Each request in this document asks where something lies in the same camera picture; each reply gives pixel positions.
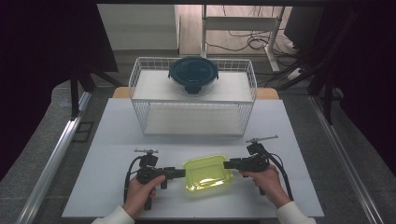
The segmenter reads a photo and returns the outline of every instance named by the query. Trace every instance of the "metal rod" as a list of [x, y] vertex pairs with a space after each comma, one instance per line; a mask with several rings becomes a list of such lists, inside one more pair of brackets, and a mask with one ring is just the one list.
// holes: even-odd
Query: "metal rod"
[[66, 152], [73, 135], [81, 121], [82, 113], [90, 100], [91, 95], [87, 92], [84, 92], [79, 101], [80, 104], [80, 112], [78, 116], [67, 122], [66, 127], [64, 128], [64, 132], [62, 133], [55, 149], [51, 156], [49, 157], [49, 161], [45, 166], [41, 176], [38, 178], [35, 183], [35, 187], [30, 194], [29, 198], [25, 206], [23, 207], [20, 216], [18, 217], [16, 223], [32, 223], [35, 219], [35, 215], [37, 214], [38, 209], [40, 208], [41, 203], [44, 200], [44, 197], [47, 194], [48, 189], [50, 188], [50, 184], [52, 182], [53, 177], [55, 177], [56, 172], [64, 158], [64, 153]]
[[272, 30], [270, 40], [268, 42], [268, 50], [271, 52], [273, 52], [277, 32], [279, 31], [280, 23], [282, 22], [284, 12], [285, 12], [285, 7], [282, 7], [279, 14], [276, 16], [276, 23], [274, 25], [274, 29]]
[[206, 5], [202, 5], [202, 41], [201, 57], [206, 58]]
[[332, 143], [332, 148], [334, 149], [335, 154], [337, 155], [352, 188], [355, 190], [355, 193], [361, 203], [361, 207], [366, 213], [366, 216], [368, 217], [370, 223], [384, 223], [382, 217], [378, 213], [378, 209], [376, 208], [375, 202], [370, 195], [369, 190], [361, 181], [361, 178], [359, 177], [358, 172], [356, 171], [355, 167], [352, 164], [352, 161], [347, 155], [347, 152], [344, 149], [344, 146], [341, 143], [337, 132], [335, 131], [333, 126], [327, 123], [326, 118], [321, 113], [323, 108], [320, 104], [318, 97], [310, 96], [309, 99], [311, 100], [311, 103], [317, 112], [320, 123], [322, 124], [325, 133], [329, 137], [329, 140]]
[[268, 140], [268, 139], [273, 139], [273, 138], [278, 138], [277, 134], [271, 137], [264, 137], [264, 138], [252, 138], [250, 140], [247, 140], [246, 143], [250, 143], [250, 142], [260, 142], [263, 140]]
[[134, 152], [148, 152], [148, 153], [159, 153], [160, 151], [158, 151], [158, 149], [157, 150], [153, 150], [153, 149], [143, 149], [143, 150], [140, 150], [140, 149], [135, 149], [134, 150]]

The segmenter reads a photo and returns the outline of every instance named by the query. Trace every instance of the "wooden floor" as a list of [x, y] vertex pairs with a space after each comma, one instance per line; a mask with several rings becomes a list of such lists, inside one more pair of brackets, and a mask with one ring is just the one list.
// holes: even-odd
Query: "wooden floor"
[[[281, 7], [240, 7], [240, 6], [225, 6], [226, 16], [233, 17], [271, 17], [277, 15]], [[199, 55], [202, 41], [202, 6], [179, 6], [180, 15], [180, 55]], [[280, 29], [284, 29], [289, 18], [291, 7], [286, 7], [283, 15], [283, 20]], [[222, 6], [207, 6], [207, 16], [224, 16]], [[249, 35], [250, 32], [231, 31], [233, 35]], [[279, 31], [276, 43], [283, 49], [289, 44], [287, 38], [283, 36], [283, 30]], [[231, 36], [228, 31], [208, 31], [206, 33], [206, 43], [211, 45], [222, 46], [226, 49], [241, 49], [248, 43], [248, 36]], [[252, 45], [257, 48], [261, 43], [256, 42]], [[263, 55], [263, 49], [245, 48], [239, 51], [230, 51], [221, 48], [207, 46], [208, 55]]]

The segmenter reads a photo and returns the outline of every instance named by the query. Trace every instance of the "white wire basket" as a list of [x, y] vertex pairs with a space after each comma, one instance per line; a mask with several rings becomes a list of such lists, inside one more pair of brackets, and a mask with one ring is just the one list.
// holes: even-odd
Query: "white wire basket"
[[242, 136], [256, 99], [250, 60], [209, 59], [219, 80], [201, 96], [182, 94], [168, 78], [180, 58], [138, 58], [129, 80], [134, 111], [144, 134]]

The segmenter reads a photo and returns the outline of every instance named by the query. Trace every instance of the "human hand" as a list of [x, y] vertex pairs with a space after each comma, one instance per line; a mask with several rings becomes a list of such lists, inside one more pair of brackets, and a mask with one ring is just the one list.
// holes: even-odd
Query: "human hand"
[[148, 197], [155, 197], [155, 186], [161, 184], [164, 180], [165, 176], [160, 175], [152, 179], [146, 185], [142, 185], [135, 176], [129, 182], [128, 194], [122, 208], [130, 217], [137, 219], [143, 213], [145, 202]]
[[280, 185], [279, 172], [274, 165], [270, 164], [265, 171], [258, 173], [248, 171], [239, 171], [239, 173], [252, 177], [255, 185], [265, 191], [268, 200], [272, 202], [276, 208], [291, 202], [291, 199]]

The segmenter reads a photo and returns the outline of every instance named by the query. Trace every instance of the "white tabletop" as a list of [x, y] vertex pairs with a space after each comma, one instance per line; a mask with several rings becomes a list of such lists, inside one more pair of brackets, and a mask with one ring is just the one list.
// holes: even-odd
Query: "white tabletop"
[[[129, 99], [109, 99], [92, 146], [63, 217], [104, 217], [122, 204], [123, 183], [138, 149], [159, 149], [157, 167], [182, 168], [184, 161], [214, 154], [247, 157], [245, 140], [277, 134], [262, 144], [277, 154], [288, 173], [294, 200], [310, 217], [322, 217], [318, 197], [280, 100], [256, 101], [244, 137], [145, 136]], [[275, 207], [250, 178], [233, 171], [233, 183], [190, 193], [184, 178], [158, 189], [147, 219], [260, 219], [275, 217]]]

